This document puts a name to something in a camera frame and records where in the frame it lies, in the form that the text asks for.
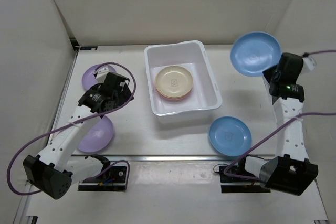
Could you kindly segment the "light blue plate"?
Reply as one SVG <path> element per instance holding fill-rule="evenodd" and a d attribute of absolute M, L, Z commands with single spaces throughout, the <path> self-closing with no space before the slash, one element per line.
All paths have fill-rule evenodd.
<path fill-rule="evenodd" d="M 278 40 L 262 31 L 239 37 L 230 50 L 232 66 L 248 77 L 261 77 L 263 72 L 278 64 L 282 54 Z"/>

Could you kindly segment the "purple plate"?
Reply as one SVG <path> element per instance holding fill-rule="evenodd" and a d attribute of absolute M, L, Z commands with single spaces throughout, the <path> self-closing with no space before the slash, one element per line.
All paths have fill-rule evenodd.
<path fill-rule="evenodd" d="M 112 121 L 104 116 L 79 143 L 78 150 L 84 153 L 97 153 L 107 147 L 114 135 Z"/>
<path fill-rule="evenodd" d="M 116 73 L 114 67 L 112 67 L 111 65 L 105 65 L 103 67 L 100 67 L 98 69 L 97 74 L 95 74 L 95 69 L 98 66 L 99 65 L 94 65 L 84 72 L 81 79 L 82 87 L 84 90 L 89 90 L 92 86 L 96 85 L 97 83 L 103 83 L 106 78 L 106 75 L 109 72 Z"/>

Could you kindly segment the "pink plate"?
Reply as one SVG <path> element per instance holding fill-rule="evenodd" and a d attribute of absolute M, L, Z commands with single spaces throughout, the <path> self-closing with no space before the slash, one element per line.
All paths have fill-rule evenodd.
<path fill-rule="evenodd" d="M 177 97 L 177 98 L 173 98 L 173 97 L 165 97 L 163 96 L 163 99 L 164 100 L 167 100 L 167 101 L 171 101 L 171 102 L 175 102 L 175 101 L 182 101 L 186 98 L 187 96 L 182 96 L 182 97 Z"/>

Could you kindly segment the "orange plate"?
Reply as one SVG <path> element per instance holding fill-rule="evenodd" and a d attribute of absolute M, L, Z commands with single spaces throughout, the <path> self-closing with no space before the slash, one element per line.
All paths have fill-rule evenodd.
<path fill-rule="evenodd" d="M 181 99 L 187 96 L 193 89 L 163 89 L 156 88 L 157 92 L 167 99 Z"/>

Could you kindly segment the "cream plate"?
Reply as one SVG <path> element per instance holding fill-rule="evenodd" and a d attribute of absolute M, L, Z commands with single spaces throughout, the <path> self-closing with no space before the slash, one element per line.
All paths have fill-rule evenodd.
<path fill-rule="evenodd" d="M 155 77 L 155 87 L 163 89 L 192 89 L 193 76 L 181 66 L 163 68 Z"/>

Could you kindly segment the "blue plate front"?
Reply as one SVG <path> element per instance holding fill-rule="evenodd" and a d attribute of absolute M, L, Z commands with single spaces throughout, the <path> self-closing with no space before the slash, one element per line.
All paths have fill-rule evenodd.
<path fill-rule="evenodd" d="M 252 136 L 248 126 L 232 116 L 217 118 L 209 127 L 211 146 L 228 157 L 238 157 L 251 148 Z"/>

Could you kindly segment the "white plastic bin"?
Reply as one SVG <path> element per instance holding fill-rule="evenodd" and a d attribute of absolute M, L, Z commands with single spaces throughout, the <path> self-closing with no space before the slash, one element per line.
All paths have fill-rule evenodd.
<path fill-rule="evenodd" d="M 159 122 L 201 120 L 222 105 L 215 76 L 205 47 L 200 41 L 148 46 L 144 50 L 144 56 L 151 109 Z M 169 66 L 183 67 L 193 78 L 189 94 L 176 101 L 165 98 L 155 87 L 155 77 Z"/>

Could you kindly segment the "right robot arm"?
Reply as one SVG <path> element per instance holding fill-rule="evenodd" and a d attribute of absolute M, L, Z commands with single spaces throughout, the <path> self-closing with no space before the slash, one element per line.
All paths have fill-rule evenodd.
<path fill-rule="evenodd" d="M 255 176 L 264 188 L 300 196 L 317 177 L 318 167 L 309 161 L 298 117 L 305 93 L 296 82 L 305 63 L 301 56 L 285 52 L 277 65 L 263 72 L 280 130 L 275 158 L 263 161 L 247 156 L 245 163 L 236 168 L 240 181 L 247 182 Z"/>

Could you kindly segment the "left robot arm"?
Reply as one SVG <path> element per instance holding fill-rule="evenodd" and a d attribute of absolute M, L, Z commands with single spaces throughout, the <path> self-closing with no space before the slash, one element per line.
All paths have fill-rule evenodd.
<path fill-rule="evenodd" d="M 68 127 L 36 156 L 28 155 L 23 167 L 28 181 L 53 199 L 61 198 L 69 187 L 80 181 L 105 182 L 110 177 L 110 161 L 91 154 L 81 161 L 70 161 L 74 150 L 104 113 L 124 107 L 133 100 L 129 78 L 109 72 L 103 83 L 97 83 L 79 99 Z"/>

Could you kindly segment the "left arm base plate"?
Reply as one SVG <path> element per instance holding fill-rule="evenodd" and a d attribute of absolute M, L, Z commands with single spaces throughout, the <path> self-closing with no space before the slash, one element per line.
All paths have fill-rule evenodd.
<path fill-rule="evenodd" d="M 93 182 L 78 184 L 78 191 L 90 192 L 126 192 L 128 187 L 130 164 L 128 161 L 115 161 L 113 166 Z"/>

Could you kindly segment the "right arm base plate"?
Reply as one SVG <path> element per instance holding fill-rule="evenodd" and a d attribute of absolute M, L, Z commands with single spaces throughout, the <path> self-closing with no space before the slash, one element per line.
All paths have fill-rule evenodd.
<path fill-rule="evenodd" d="M 222 194 L 250 194 L 269 193 L 270 190 L 260 186 L 260 183 L 251 179 L 229 177 L 224 174 L 226 164 L 217 164 L 213 167 L 213 173 L 219 175 Z"/>

